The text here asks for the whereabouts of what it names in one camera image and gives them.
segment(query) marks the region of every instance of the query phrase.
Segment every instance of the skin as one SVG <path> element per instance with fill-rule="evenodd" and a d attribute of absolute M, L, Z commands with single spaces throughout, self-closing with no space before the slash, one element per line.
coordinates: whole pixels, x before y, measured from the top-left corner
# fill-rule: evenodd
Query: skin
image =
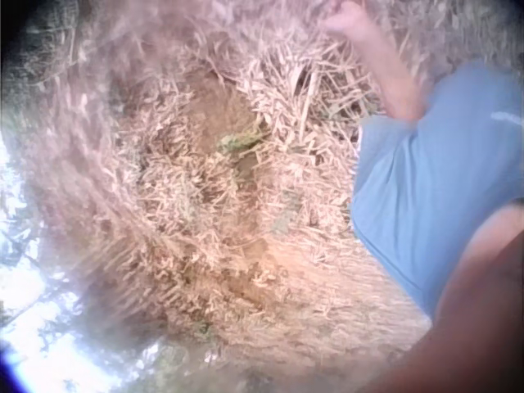
<path fill-rule="evenodd" d="M 424 96 L 365 10 L 344 2 L 323 22 L 348 38 L 377 80 L 387 114 L 420 120 Z M 524 209 L 509 205 L 477 230 L 437 307 L 433 327 L 362 393 L 524 391 Z"/>

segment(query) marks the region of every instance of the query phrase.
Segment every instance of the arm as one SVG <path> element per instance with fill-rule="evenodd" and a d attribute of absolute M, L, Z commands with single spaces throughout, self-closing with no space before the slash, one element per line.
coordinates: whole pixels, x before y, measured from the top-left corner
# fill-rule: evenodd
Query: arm
<path fill-rule="evenodd" d="M 420 86 L 361 6 L 343 2 L 340 11 L 325 20 L 323 25 L 327 31 L 342 34 L 353 43 L 378 82 L 390 117 L 406 121 L 422 118 L 425 106 Z"/>
<path fill-rule="evenodd" d="M 436 325 L 362 393 L 522 390 L 524 233 L 476 286 L 442 305 Z"/>

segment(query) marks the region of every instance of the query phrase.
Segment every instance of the light blue t-shirt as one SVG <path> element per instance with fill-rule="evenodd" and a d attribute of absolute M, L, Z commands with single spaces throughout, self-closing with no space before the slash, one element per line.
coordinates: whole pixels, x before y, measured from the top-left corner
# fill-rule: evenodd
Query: light blue t-shirt
<path fill-rule="evenodd" d="M 355 232 L 430 316 L 473 233 L 524 197 L 522 87 L 475 61 L 443 79 L 415 125 L 364 125 Z"/>

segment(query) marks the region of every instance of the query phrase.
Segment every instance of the dry straw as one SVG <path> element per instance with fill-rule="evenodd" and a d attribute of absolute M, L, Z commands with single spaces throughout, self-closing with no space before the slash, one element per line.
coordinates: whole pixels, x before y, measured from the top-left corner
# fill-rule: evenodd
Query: dry straw
<path fill-rule="evenodd" d="M 111 283 L 108 326 L 140 315 L 289 373 L 409 348 L 427 320 L 347 210 L 377 90 L 317 31 L 325 2 L 142 3 L 94 3 L 66 30 L 23 147 L 71 274 Z M 393 33 L 398 3 L 373 8 Z"/>

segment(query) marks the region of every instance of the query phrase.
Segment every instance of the sky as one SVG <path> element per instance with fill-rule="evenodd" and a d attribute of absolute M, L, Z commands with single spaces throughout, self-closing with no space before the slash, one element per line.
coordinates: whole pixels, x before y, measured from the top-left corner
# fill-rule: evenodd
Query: sky
<path fill-rule="evenodd" d="M 23 183 L 13 169 L 8 167 L 8 162 L 9 155 L 0 134 L 0 192 L 6 207 L 5 210 L 0 210 L 1 252 L 9 250 L 5 246 L 11 246 L 3 235 L 7 232 L 9 218 L 15 214 L 16 208 L 25 207 L 21 197 Z M 24 231 L 17 234 L 15 240 L 28 235 Z M 33 240 L 25 254 L 37 259 L 38 249 L 39 240 Z M 0 299 L 10 314 L 16 314 L 33 304 L 45 289 L 46 283 L 41 273 L 28 258 L 22 257 L 14 268 L 0 264 Z M 68 294 L 66 307 L 72 307 L 76 300 L 78 298 L 75 294 Z M 60 312 L 60 307 L 55 303 L 37 303 L 1 331 L 2 340 L 9 342 L 16 352 L 7 357 L 7 361 L 18 363 L 14 373 L 34 393 L 67 393 L 68 380 L 75 384 L 76 393 L 102 393 L 108 392 L 112 386 L 118 386 L 121 380 L 108 375 L 87 356 L 79 353 L 75 347 L 75 338 L 69 333 L 55 340 L 48 350 L 42 351 L 44 341 L 38 330 L 43 328 L 46 321 L 54 320 Z"/>

